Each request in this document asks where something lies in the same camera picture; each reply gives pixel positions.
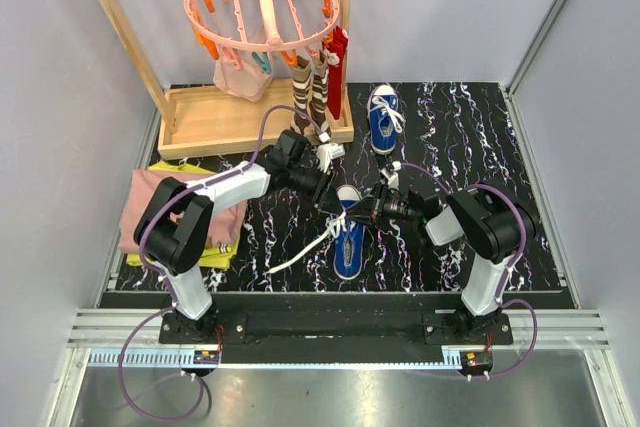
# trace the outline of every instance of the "pink towel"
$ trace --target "pink towel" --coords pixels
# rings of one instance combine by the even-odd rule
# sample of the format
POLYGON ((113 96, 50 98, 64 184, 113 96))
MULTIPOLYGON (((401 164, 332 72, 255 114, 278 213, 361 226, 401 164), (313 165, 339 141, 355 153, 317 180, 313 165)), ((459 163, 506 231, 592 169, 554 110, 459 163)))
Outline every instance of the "pink towel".
MULTIPOLYGON (((200 180, 210 177, 209 174, 192 174, 187 172, 163 172, 159 170, 134 170, 131 181, 129 199, 120 218, 120 244, 118 248, 125 254, 137 254, 138 244, 133 241, 135 231, 144 210, 147 208, 158 184, 167 177, 174 177, 180 182, 200 180)), ((235 244, 240 236, 242 221, 247 212, 247 202, 240 202, 220 212, 209 224, 208 242, 210 246, 219 244, 235 244)))

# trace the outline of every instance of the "striped sock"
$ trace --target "striped sock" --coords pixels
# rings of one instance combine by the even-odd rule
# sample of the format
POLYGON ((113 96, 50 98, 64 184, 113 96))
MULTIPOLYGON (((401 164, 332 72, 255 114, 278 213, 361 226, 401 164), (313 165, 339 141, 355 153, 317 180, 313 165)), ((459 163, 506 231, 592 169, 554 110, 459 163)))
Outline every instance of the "striped sock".
MULTIPOLYGON (((307 101, 311 91, 311 63, 304 57, 298 56, 298 66, 291 66, 293 77, 293 105, 296 109, 307 112, 307 101)), ((298 134, 304 134, 304 129, 310 124, 300 115, 294 115, 291 120, 291 130, 298 134)))
POLYGON ((315 73, 313 74, 313 89, 311 91, 310 109, 311 117, 315 120, 323 132, 331 135, 329 121, 327 120, 327 100, 329 98, 329 69, 327 56, 322 50, 318 57, 313 57, 315 73))

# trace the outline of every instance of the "hanging sock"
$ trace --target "hanging sock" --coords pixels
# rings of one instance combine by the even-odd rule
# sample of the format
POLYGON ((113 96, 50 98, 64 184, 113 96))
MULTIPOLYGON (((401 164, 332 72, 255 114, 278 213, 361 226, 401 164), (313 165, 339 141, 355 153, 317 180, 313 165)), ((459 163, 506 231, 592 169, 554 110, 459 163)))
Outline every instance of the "hanging sock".
POLYGON ((338 57, 337 65, 333 65, 335 63, 330 63, 329 65, 329 98, 327 105, 334 119, 339 119, 342 111, 342 64, 348 43, 349 39, 346 32, 336 26, 333 29, 333 40, 327 46, 329 52, 338 57))
POLYGON ((331 135, 329 121, 327 120, 326 110, 329 98, 329 69, 327 65, 327 56, 321 50, 318 51, 317 57, 312 57, 315 72, 313 74, 313 88, 311 90, 310 111, 311 117, 315 120, 322 132, 331 135))
MULTIPOLYGON (((304 57, 297 56, 297 65, 289 65, 293 78, 293 105, 296 109, 307 113, 307 101, 311 91, 311 62, 304 57)), ((304 134, 304 129, 310 124, 300 115, 294 115, 291 120, 291 130, 304 134)))

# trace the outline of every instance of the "blue sneaker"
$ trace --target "blue sneaker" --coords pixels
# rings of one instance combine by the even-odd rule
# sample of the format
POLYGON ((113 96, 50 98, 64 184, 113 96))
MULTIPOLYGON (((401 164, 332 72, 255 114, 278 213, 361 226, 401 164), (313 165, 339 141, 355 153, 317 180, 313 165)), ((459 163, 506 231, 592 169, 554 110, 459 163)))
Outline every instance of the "blue sneaker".
POLYGON ((376 154, 390 154, 396 146, 396 134, 402 132, 404 117, 398 113, 398 94, 387 84, 371 92, 367 102, 371 126, 371 147, 376 154))
MULTIPOLYGON (((361 199, 360 193, 351 185, 339 187, 338 198, 345 209, 361 199)), ((336 271, 336 275, 341 279, 352 280, 362 270, 364 225, 347 220, 346 227, 346 232, 340 231, 340 235, 336 239, 336 255, 333 258, 333 268, 336 271)))

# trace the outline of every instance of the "folded clothes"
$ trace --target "folded clothes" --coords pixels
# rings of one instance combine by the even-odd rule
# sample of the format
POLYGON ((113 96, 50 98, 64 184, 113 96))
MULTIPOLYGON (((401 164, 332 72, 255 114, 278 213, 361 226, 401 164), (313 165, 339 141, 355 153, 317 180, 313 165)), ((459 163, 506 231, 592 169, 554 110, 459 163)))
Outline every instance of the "folded clothes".
MULTIPOLYGON (((189 164, 175 166, 166 162, 152 165, 148 170, 134 170, 129 199, 120 218, 120 243, 118 245, 120 251, 125 254, 138 252, 138 245, 133 240, 133 233, 153 193, 163 179, 174 177, 180 182, 187 182, 204 179, 212 173, 189 164)), ((216 247, 220 244, 233 245, 237 243, 246 212, 247 203, 240 202, 211 219, 207 234, 207 246, 216 247)))
MULTIPOLYGON (((202 253, 202 257, 200 257, 200 267, 227 270, 229 267, 231 267, 231 261, 233 260, 233 257, 235 257, 235 255, 238 253, 239 244, 240 239, 238 239, 236 243, 232 245, 220 244, 217 247, 210 247, 208 249, 205 249, 202 253)), ((127 255, 126 262, 132 267, 140 267, 142 265, 142 262, 140 262, 140 256, 138 254, 127 255)))

